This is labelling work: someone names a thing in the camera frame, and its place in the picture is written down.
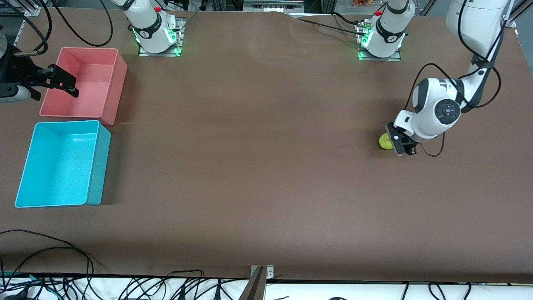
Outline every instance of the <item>white surface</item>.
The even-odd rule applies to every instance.
[[[23,282],[22,279],[12,280],[11,283]],[[152,300],[169,299],[172,294],[183,284],[185,279],[170,279],[166,283],[167,293],[164,296],[164,288],[158,293],[151,296]],[[77,286],[83,290],[86,286],[86,279],[77,280]],[[130,282],[129,278],[93,278],[91,281],[92,287],[104,300],[117,300],[120,293],[124,290],[126,285]],[[146,290],[152,285],[156,284],[158,279],[151,279],[143,284]],[[224,289],[237,300],[240,293],[244,290],[247,280],[240,280],[223,284]],[[200,284],[198,294],[205,291],[207,288],[217,284],[216,279],[208,280]],[[275,300],[289,296],[287,300],[329,300],[332,297],[343,297],[347,300],[400,300],[403,289],[403,284],[304,284],[304,283],[275,283],[268,285],[265,293],[265,300]],[[461,300],[466,293],[466,285],[441,285],[442,290],[447,300]],[[39,288],[31,288],[28,297],[35,296]],[[201,300],[213,300],[215,295],[215,288],[204,294]],[[433,286],[433,291],[437,296],[440,296],[436,286]],[[7,295],[13,295],[17,292],[9,292],[0,295],[0,300]],[[142,294],[140,288],[135,289],[130,295],[129,299],[136,299]],[[192,300],[194,290],[187,294],[186,299]],[[227,300],[227,296],[221,293],[222,300]],[[41,300],[56,300],[57,298],[44,291],[39,297]],[[87,300],[98,300],[90,289],[86,293]],[[428,291],[427,285],[410,284],[407,291],[406,300],[432,300],[433,297]],[[472,291],[468,300],[497,300],[497,299],[533,299],[533,287],[531,286],[472,286]]]

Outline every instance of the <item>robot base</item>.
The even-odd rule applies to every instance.
[[[369,22],[370,22],[370,19],[366,19],[365,22],[360,22],[357,25],[355,25],[354,27],[356,29],[356,32],[368,34],[369,24],[370,24]],[[359,49],[359,52],[358,52],[359,60],[401,61],[400,50],[396,50],[396,52],[393,55],[389,57],[384,57],[384,58],[377,57],[377,56],[370,54],[370,52],[368,52],[368,50],[361,45],[364,38],[366,38],[366,36],[364,37],[360,35],[357,36],[357,48]]]
[[[183,38],[185,36],[184,25],[187,21],[186,18],[172,18],[174,24],[171,24],[171,27],[179,29],[174,33],[171,33],[171,36],[176,37],[176,43],[171,45],[166,51],[161,53],[150,53],[146,51],[143,47],[139,46],[139,56],[156,56],[156,57],[177,57],[181,56],[181,48],[183,47]]]

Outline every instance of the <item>metal mounting plate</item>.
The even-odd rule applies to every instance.
[[[254,274],[255,270],[260,266],[252,266],[250,269],[250,277]],[[266,278],[272,279],[274,278],[274,266],[266,266]]]
[[[359,53],[358,53],[359,60],[401,61],[399,50],[396,50],[396,52],[389,57],[382,58],[382,57],[373,56],[372,54],[370,54],[370,52],[368,52],[368,50],[363,48],[359,43],[358,43],[358,47],[359,47]]]

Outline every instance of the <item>brown table surface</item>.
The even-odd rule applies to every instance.
[[[64,11],[88,40],[108,36],[102,10]],[[43,67],[61,47],[84,46],[52,14],[50,49],[34,58]],[[433,159],[396,157],[377,140],[423,64],[465,73],[471,55],[444,18],[414,18],[402,62],[375,62],[357,59],[352,35],[281,13],[200,12],[181,57],[138,57],[125,15],[111,15],[107,47],[120,50],[128,72],[108,127],[102,205],[14,207],[34,124],[58,119],[39,117],[40,102],[4,104],[1,230],[71,241],[98,259],[100,273],[200,267],[244,277],[250,265],[269,264],[298,279],[533,280],[533,81],[514,29],[498,57],[498,98],[463,115]],[[35,21],[46,30],[44,14]],[[19,48],[37,43],[26,27]],[[486,96],[495,87],[492,78]],[[0,238],[11,268],[51,245],[21,233]],[[85,272],[69,252],[22,270]]]

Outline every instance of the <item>metal frame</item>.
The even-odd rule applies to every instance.
[[[27,17],[36,17],[41,10],[41,4],[37,0],[9,0],[9,2],[17,7],[20,12],[23,12]],[[50,0],[44,1],[46,5],[50,4]],[[14,14],[15,12],[9,7],[0,7],[0,14]]]
[[[514,0],[511,0],[504,20],[507,21],[507,27],[516,27],[516,19],[528,8],[533,6],[533,0],[522,0],[517,7],[514,7]]]
[[[421,11],[419,11],[418,15],[427,15],[427,13],[429,13],[429,11],[433,8],[436,2],[437,0],[429,0],[424,6],[424,8]],[[420,2],[417,1],[416,6],[419,7],[419,5],[420,5]]]
[[[303,0],[244,0],[243,11],[277,11],[285,14],[305,12]]]
[[[273,266],[253,266],[252,277],[246,284],[244,291],[240,294],[239,300],[263,300],[265,295],[265,288],[267,287],[267,276],[269,274],[268,267]]]

